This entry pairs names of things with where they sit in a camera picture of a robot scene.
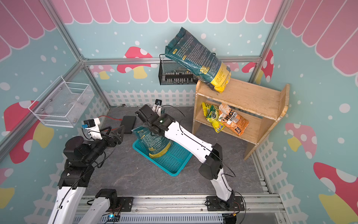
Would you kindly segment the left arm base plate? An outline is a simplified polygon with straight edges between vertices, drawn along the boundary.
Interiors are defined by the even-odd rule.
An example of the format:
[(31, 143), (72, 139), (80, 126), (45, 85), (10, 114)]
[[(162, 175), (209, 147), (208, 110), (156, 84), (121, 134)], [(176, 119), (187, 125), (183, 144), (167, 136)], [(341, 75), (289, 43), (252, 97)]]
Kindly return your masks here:
[(134, 197), (117, 197), (111, 206), (112, 212), (131, 212), (133, 201)]

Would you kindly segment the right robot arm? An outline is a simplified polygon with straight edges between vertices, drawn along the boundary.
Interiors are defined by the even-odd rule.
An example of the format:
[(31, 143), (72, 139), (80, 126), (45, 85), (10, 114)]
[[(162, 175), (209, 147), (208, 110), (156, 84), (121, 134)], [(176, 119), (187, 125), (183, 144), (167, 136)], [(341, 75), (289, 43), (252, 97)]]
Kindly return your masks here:
[(178, 143), (201, 162), (199, 173), (210, 180), (215, 192), (216, 202), (212, 203), (223, 211), (229, 211), (235, 203), (235, 193), (229, 186), (224, 173), (222, 147), (207, 143), (182, 127), (172, 116), (159, 114), (148, 105), (135, 112), (136, 116), (147, 125), (151, 133), (166, 137)]

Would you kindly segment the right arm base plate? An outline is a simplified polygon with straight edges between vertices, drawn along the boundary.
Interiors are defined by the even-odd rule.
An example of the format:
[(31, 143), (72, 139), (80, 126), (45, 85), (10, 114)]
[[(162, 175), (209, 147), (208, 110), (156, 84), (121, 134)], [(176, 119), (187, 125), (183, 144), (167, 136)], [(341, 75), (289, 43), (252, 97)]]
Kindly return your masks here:
[(219, 199), (217, 196), (207, 196), (204, 203), (208, 211), (244, 211), (245, 205), (241, 196), (234, 196), (229, 202)]

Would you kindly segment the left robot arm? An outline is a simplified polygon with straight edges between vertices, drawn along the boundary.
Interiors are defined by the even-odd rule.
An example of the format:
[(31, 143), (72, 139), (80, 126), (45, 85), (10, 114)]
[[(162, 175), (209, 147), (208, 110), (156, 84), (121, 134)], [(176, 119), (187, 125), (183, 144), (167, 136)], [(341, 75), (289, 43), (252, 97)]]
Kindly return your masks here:
[(99, 138), (86, 140), (75, 136), (65, 144), (66, 156), (64, 171), (60, 176), (54, 208), (48, 220), (50, 224), (71, 224), (95, 169), (103, 166), (109, 158), (108, 148), (116, 149), (123, 142), (125, 127), (115, 132), (111, 127), (96, 131)]

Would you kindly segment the dark green fertilizer bag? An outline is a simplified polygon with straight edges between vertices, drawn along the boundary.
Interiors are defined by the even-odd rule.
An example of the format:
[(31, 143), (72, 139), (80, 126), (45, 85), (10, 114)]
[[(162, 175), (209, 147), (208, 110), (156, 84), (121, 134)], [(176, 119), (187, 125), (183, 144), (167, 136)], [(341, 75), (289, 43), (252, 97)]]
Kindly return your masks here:
[(166, 46), (165, 56), (219, 93), (230, 81), (230, 68), (183, 27)]
[(152, 133), (149, 128), (140, 126), (132, 130), (138, 140), (144, 145), (145, 151), (152, 159), (160, 158), (165, 155), (172, 141), (166, 137)]

